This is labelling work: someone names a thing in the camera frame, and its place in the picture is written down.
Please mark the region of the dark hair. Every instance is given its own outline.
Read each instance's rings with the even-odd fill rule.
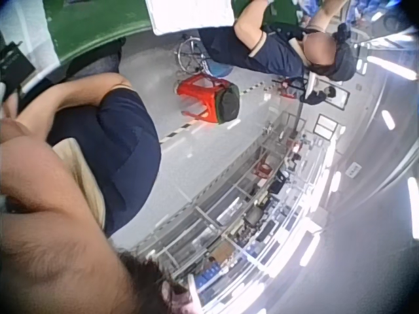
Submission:
[[[332,34],[332,37],[336,42],[334,64],[313,64],[309,67],[309,70],[335,82],[350,80],[356,72],[356,61],[350,46],[346,42],[351,37],[351,31],[345,23],[342,23],[338,26],[338,31]]]
[[[139,258],[135,253],[127,251],[119,252],[118,256],[129,274],[135,299],[131,314],[173,314],[171,306],[163,299],[163,283],[167,281],[174,294],[185,293],[187,289],[174,283],[158,263],[152,260]]]
[[[327,97],[329,98],[335,98],[336,97],[336,88],[334,88],[333,86],[329,86],[329,93],[327,94]]]

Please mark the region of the wheelchair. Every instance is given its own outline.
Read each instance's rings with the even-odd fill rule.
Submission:
[[[226,77],[233,70],[233,66],[213,61],[201,39],[198,37],[183,37],[183,42],[175,51],[177,63],[182,72],[189,75],[200,73],[211,75],[216,78]]]

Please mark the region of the concrete floor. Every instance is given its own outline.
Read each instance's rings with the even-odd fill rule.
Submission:
[[[199,113],[204,109],[195,99],[185,99],[173,92],[179,79],[173,52],[180,42],[180,34],[155,37],[152,33],[141,33],[128,37],[123,48],[120,72],[144,100],[160,139],[191,121],[181,114],[182,110]],[[272,84],[272,78],[235,68],[227,80],[238,85],[241,92],[264,82],[241,97],[238,119],[220,126],[198,122],[162,144],[162,163],[155,187],[139,214],[113,236],[117,246],[136,246],[156,224],[190,202],[243,153],[261,135],[268,121],[277,119],[288,106],[297,105],[293,100],[267,96],[264,88]]]

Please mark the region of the black cap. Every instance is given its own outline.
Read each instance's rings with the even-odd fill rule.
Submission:
[[[331,67],[331,70],[331,73],[326,76],[335,82],[344,82],[354,77],[356,60],[347,43],[337,44],[335,64]]]
[[[345,23],[340,24],[338,31],[333,34],[336,41],[335,63],[324,69],[322,75],[335,82],[350,80],[355,75],[356,59],[346,42],[350,37],[351,32]]]

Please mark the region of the green panel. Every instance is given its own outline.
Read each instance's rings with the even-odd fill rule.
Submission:
[[[252,0],[233,0],[232,6],[234,13],[237,16],[242,13],[244,8],[251,2]],[[273,23],[273,22],[281,22],[281,23],[290,23],[290,24],[297,24],[297,15],[296,15],[296,7],[293,4],[292,0],[275,0],[274,3],[271,4],[276,9],[276,15],[272,15],[272,11],[270,7],[266,10],[264,14],[264,23]]]
[[[63,0],[43,2],[62,63],[119,37],[151,29],[144,0],[90,0],[72,5]]]

